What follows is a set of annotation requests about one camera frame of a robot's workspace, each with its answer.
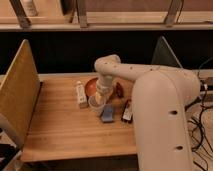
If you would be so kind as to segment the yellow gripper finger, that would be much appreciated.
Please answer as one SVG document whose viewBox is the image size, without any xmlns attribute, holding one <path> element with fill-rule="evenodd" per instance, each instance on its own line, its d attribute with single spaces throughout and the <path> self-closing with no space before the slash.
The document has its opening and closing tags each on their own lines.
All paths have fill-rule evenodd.
<svg viewBox="0 0 213 171">
<path fill-rule="evenodd" d="M 103 104 L 105 102 L 105 97 L 101 95 L 100 93 L 95 93 L 95 100 L 98 104 Z"/>
</svg>

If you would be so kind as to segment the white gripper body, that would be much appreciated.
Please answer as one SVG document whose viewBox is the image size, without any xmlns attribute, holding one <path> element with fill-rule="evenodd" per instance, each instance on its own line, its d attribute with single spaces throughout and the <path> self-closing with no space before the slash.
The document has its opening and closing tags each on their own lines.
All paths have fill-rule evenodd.
<svg viewBox="0 0 213 171">
<path fill-rule="evenodd" d="M 100 75 L 96 82 L 96 90 L 100 94 L 107 94 L 113 89 L 113 78 Z"/>
</svg>

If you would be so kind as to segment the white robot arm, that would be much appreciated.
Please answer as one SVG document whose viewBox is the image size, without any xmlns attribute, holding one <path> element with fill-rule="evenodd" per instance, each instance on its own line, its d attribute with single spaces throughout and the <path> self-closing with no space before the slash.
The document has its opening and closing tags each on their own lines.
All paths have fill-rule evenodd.
<svg viewBox="0 0 213 171">
<path fill-rule="evenodd" d="M 125 64 L 117 55 L 98 58 L 97 92 L 105 96 L 115 77 L 134 83 L 133 125 L 140 171 L 195 171 L 185 107 L 200 93 L 197 75 L 187 69 Z"/>
</svg>

